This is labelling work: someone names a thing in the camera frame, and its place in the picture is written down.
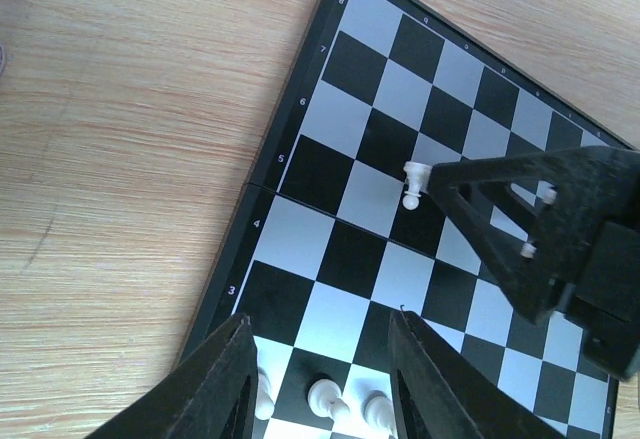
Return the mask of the white chess pawn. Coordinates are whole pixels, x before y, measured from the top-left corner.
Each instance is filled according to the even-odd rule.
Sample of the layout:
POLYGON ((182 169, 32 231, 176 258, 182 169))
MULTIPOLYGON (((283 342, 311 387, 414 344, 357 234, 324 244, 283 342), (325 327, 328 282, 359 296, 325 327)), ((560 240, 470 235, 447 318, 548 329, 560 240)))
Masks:
POLYGON ((405 209, 415 210, 420 203, 421 192, 429 182, 432 167, 427 164, 407 161, 403 167, 406 174, 407 190, 402 198, 405 209))

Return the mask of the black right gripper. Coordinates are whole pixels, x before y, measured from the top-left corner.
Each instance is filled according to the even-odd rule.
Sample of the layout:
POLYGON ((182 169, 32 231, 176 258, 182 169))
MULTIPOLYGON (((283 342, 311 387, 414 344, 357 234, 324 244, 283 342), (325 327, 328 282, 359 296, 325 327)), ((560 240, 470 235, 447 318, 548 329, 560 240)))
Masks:
POLYGON ((435 165, 428 194, 459 229, 526 320, 556 306, 554 281, 570 282, 571 321, 582 352, 620 380, 639 371, 639 230, 622 219, 638 205, 639 154, 587 146, 435 165), (516 245, 465 196, 477 189, 528 235, 516 245))

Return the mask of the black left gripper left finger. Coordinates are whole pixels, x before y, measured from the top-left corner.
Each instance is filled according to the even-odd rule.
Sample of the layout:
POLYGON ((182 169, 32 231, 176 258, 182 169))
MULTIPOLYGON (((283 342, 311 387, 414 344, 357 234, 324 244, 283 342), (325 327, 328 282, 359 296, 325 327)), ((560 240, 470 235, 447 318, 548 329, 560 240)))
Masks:
POLYGON ((234 314, 91 438, 250 438, 258 388, 250 318, 234 314))

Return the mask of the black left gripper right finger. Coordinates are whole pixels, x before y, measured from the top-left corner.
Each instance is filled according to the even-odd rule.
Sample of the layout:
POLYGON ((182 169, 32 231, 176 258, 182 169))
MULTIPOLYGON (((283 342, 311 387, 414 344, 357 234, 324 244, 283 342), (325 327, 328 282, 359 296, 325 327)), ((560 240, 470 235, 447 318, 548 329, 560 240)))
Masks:
POLYGON ((390 314, 392 400, 400 438, 560 438, 414 312, 390 314))

